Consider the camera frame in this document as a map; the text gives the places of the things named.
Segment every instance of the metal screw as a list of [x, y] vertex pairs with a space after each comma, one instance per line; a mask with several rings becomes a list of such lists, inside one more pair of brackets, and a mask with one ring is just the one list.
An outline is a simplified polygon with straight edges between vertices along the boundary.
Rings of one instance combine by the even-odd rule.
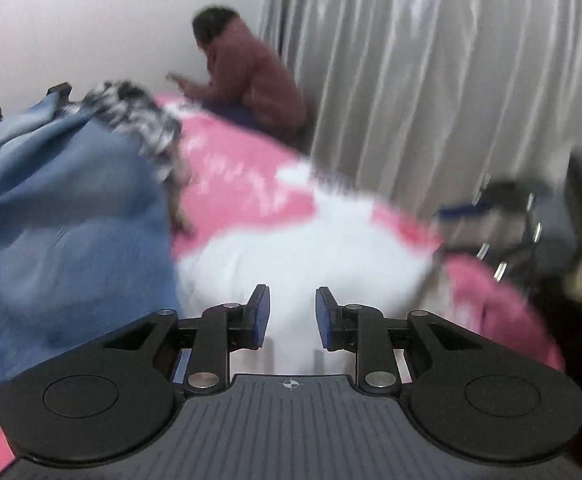
[[531, 208], [533, 207], [534, 202], [536, 201], [536, 196], [533, 193], [529, 193], [529, 197], [527, 198], [527, 213], [529, 211], [531, 211]]
[[211, 372], [198, 372], [189, 376], [189, 384], [194, 388], [213, 388], [219, 382], [220, 377]]
[[504, 271], [507, 270], [507, 262], [500, 262], [498, 268], [495, 270], [494, 279], [496, 282], [500, 282], [504, 276]]
[[542, 235], [542, 224], [538, 223], [536, 230], [533, 233], [533, 243], [537, 244], [540, 241], [540, 236]]
[[476, 254], [479, 260], [484, 260], [484, 257], [487, 255], [487, 252], [489, 251], [489, 247], [490, 247], [489, 244], [482, 244], [482, 247], [480, 247], [478, 254]]
[[393, 386], [396, 380], [395, 375], [389, 372], [371, 372], [365, 377], [366, 383], [376, 388], [388, 388], [389, 386]]

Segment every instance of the blue denim fabric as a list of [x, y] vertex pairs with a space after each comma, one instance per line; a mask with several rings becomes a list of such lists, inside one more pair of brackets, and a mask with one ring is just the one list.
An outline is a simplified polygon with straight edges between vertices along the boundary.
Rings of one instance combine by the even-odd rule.
[[133, 140], [56, 95], [0, 123], [0, 383], [181, 311], [164, 191]]

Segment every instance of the curtain fold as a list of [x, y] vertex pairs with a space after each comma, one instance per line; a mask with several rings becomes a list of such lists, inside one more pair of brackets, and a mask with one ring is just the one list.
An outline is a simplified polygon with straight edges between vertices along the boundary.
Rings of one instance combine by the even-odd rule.
[[420, 217], [582, 144], [582, 0], [269, 0], [261, 33], [312, 157]]

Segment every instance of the hand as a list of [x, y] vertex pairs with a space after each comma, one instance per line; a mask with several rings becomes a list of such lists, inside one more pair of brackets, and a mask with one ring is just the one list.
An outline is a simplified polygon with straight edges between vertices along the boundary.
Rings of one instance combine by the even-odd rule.
[[167, 81], [173, 81], [176, 85], [180, 86], [180, 88], [186, 86], [189, 83], [189, 80], [175, 72], [169, 72], [167, 74]]

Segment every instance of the pink and white blanket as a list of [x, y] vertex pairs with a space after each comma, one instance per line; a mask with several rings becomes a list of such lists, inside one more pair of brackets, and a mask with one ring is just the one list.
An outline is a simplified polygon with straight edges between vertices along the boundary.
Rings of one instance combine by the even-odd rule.
[[[433, 264], [440, 240], [383, 200], [319, 174], [276, 141], [200, 111], [179, 98], [162, 104], [183, 123], [194, 171], [183, 203], [194, 238], [173, 253], [187, 314], [244, 302], [271, 288], [264, 348], [231, 355], [231, 370], [296, 376], [350, 373], [353, 355], [322, 349], [315, 289], [338, 303], [375, 306], [386, 317], [424, 308], [555, 368], [558, 348], [532, 308], [471, 258]], [[408, 380], [398, 355], [403, 380]], [[12, 455], [0, 431], [0, 470]]]

